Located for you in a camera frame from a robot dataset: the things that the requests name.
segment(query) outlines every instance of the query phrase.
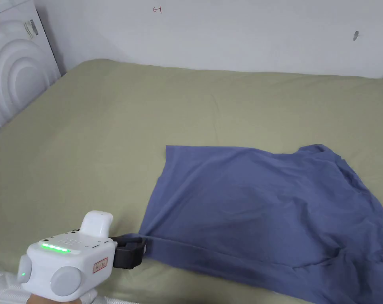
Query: gray knob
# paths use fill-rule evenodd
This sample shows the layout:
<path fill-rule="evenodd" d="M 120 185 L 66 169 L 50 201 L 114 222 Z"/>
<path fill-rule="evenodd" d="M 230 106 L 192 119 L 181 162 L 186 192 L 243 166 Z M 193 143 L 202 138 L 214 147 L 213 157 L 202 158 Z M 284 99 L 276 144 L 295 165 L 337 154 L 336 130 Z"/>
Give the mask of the gray knob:
<path fill-rule="evenodd" d="M 17 282 L 27 283 L 31 276 L 32 263 L 28 255 L 22 255 L 20 258 L 19 272 L 17 273 Z"/>
<path fill-rule="evenodd" d="M 75 267 L 61 267 L 51 278 L 51 290 L 60 297 L 74 293 L 80 286 L 80 270 Z"/>

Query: wall mark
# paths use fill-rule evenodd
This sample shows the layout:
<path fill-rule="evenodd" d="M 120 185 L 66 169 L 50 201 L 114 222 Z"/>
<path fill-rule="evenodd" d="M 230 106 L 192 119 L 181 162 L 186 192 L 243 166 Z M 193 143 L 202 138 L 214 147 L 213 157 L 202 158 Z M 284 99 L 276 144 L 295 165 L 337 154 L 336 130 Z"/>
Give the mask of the wall mark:
<path fill-rule="evenodd" d="M 162 9 L 161 9 L 161 6 L 160 6 L 160 5 L 159 5 L 159 8 L 158 8 L 158 9 L 156 9 L 156 8 L 154 7 L 153 11 L 154 11 L 154 12 L 156 12 L 156 11 L 161 11 L 161 14 L 162 14 Z"/>

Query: human hand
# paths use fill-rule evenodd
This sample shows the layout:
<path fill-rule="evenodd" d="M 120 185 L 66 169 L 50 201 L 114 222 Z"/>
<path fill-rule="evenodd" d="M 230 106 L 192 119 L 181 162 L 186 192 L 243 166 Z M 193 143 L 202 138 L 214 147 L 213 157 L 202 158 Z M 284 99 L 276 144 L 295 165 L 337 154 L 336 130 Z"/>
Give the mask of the human hand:
<path fill-rule="evenodd" d="M 60 302 L 42 298 L 36 294 L 35 295 L 31 294 L 30 298 L 27 300 L 27 304 L 59 304 L 59 303 Z M 77 300 L 71 301 L 71 302 L 65 302 L 65 303 L 67 303 L 67 304 L 82 304 L 80 299 L 77 299 Z"/>

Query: white wall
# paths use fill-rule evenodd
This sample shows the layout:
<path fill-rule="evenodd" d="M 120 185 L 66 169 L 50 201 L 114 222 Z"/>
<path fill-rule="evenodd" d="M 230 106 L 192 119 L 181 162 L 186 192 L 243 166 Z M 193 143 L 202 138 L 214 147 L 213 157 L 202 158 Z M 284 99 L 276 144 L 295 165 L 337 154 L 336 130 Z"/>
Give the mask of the white wall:
<path fill-rule="evenodd" d="M 162 14 L 153 12 L 159 5 Z M 62 73 L 110 58 L 383 77 L 383 0 L 36 0 L 36 6 Z"/>

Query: bed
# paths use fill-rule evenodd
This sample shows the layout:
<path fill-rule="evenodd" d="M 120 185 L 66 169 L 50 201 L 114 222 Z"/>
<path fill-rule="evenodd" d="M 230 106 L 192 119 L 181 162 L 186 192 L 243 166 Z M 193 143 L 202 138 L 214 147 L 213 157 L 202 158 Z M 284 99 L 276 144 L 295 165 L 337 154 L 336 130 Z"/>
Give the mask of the bed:
<path fill-rule="evenodd" d="M 137 232 L 166 145 L 292 153 L 322 143 L 383 205 L 383 80 L 162 68 L 95 60 L 0 131 L 0 270 L 99 209 Z M 304 303 L 150 259 L 99 293 L 139 303 Z"/>

